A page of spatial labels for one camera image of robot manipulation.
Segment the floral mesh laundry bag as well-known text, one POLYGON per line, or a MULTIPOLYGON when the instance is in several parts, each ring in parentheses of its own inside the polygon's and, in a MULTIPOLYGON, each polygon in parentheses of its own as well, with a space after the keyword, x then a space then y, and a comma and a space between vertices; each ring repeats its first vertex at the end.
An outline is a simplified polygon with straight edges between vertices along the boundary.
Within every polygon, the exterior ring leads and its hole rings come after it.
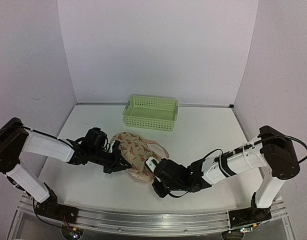
POLYGON ((155 177, 147 167, 145 161, 153 157, 158 162, 163 158, 169 158, 168 151, 157 141, 145 139, 132 132, 118 132, 111 138, 110 142, 119 141, 119 149, 123 158, 131 164, 127 172, 140 182, 151 182, 155 177))

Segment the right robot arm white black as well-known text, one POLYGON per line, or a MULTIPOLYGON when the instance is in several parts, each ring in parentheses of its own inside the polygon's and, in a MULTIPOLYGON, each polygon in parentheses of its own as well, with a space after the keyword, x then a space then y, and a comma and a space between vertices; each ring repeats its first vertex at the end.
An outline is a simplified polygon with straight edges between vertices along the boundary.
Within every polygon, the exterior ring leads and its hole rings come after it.
POLYGON ((154 175, 152 184, 160 198, 172 196, 173 191, 196 193, 218 182, 253 169, 268 168, 259 189, 254 194, 254 204, 245 210, 245 217, 257 221, 264 215, 287 180, 300 172, 300 164, 307 160, 307 145, 293 136, 284 135, 265 125, 258 136, 233 150, 203 158, 185 167, 171 159, 157 160, 149 157, 144 165, 154 175))

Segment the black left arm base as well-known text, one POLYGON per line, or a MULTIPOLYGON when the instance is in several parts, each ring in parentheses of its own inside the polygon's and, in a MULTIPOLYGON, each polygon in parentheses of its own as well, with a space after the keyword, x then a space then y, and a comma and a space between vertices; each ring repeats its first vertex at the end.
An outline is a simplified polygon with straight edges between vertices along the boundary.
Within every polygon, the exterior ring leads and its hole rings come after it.
POLYGON ((79 210, 76 207, 58 203, 58 197, 53 190, 49 190, 49 197, 43 202, 33 204, 34 213, 67 224, 77 222, 79 210))

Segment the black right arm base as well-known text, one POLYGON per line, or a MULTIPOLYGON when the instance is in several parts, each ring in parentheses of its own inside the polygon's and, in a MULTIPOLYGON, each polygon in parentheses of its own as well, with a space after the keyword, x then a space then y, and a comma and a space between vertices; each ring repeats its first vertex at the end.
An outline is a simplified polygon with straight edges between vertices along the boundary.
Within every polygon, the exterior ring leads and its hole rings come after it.
POLYGON ((248 227, 253 224, 260 224, 272 218, 271 207, 258 208, 256 206, 256 192, 254 192, 251 198, 250 207, 230 210, 228 212, 228 218, 230 230, 248 227))

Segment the green plastic basket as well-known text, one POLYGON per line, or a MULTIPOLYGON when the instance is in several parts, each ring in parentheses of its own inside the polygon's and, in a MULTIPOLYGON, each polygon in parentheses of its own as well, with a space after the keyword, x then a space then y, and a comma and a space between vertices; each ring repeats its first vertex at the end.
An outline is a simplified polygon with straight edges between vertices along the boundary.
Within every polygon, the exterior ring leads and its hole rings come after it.
POLYGON ((123 111, 123 121, 128 127, 171 132, 177 115, 176 99, 132 95, 123 111))

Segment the aluminium front rail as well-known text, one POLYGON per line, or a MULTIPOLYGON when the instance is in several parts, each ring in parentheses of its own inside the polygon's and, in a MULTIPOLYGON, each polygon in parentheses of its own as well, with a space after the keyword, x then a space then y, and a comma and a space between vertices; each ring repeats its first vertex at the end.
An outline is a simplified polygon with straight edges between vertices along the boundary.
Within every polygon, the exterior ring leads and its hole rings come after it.
POLYGON ((275 200, 270 209, 271 219, 254 226, 245 223, 234 226, 236 217, 229 210, 192 212, 128 212, 90 207, 78 207, 71 215, 72 226, 108 234, 149 237, 202 236, 225 231, 241 230, 248 236, 265 232, 268 239, 274 233, 286 240, 295 239, 283 200, 275 200))

